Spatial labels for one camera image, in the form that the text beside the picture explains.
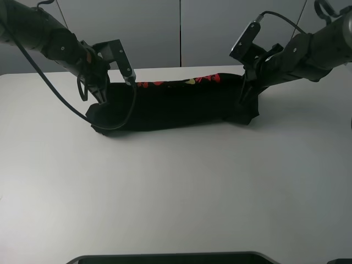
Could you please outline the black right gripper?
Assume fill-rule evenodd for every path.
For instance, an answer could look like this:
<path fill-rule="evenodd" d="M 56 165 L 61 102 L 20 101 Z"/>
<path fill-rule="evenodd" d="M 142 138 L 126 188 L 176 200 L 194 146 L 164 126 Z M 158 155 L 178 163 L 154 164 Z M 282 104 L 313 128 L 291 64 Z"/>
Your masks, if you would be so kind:
<path fill-rule="evenodd" d="M 273 45 L 269 51 L 254 43 L 250 45 L 241 59 L 245 69 L 244 78 L 246 81 L 243 82 L 238 104 L 252 104 L 256 102 L 253 80 L 257 79 L 263 63 L 281 51 L 283 51 L 283 46 L 278 43 Z"/>

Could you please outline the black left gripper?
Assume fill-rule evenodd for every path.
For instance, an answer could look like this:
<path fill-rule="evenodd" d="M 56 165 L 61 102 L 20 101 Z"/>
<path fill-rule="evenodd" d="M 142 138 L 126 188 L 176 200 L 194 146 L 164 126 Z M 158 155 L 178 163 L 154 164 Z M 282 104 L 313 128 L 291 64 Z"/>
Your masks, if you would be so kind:
<path fill-rule="evenodd" d="M 108 63 L 99 55 L 92 46 L 81 43 L 86 51 L 86 56 L 79 64 L 77 84 L 79 92 L 90 92 L 98 104 L 107 103 L 107 84 L 109 77 L 107 71 L 110 69 Z"/>

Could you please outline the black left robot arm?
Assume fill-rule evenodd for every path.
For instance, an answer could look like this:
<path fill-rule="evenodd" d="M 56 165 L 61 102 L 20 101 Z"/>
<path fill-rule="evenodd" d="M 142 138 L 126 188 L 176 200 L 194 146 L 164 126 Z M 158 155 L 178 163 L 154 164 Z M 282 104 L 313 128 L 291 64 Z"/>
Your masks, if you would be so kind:
<path fill-rule="evenodd" d="M 75 75 L 82 99 L 90 92 L 99 104 L 107 102 L 109 65 L 42 8 L 1 1 L 1 42 L 14 46 L 15 41 Z"/>

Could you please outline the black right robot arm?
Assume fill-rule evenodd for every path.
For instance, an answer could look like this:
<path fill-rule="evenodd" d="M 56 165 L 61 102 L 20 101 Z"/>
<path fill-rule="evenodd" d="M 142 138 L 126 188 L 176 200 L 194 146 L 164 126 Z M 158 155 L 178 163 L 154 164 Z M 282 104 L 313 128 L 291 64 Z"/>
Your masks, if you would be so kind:
<path fill-rule="evenodd" d="M 299 33 L 285 47 L 276 44 L 266 51 L 253 43 L 267 12 L 244 29 L 230 52 L 245 70 L 240 105 L 272 85 L 298 79 L 318 82 L 333 68 L 351 62 L 351 6 L 335 12 L 328 1 L 315 1 L 314 8 L 325 27 L 311 34 L 296 26 Z"/>

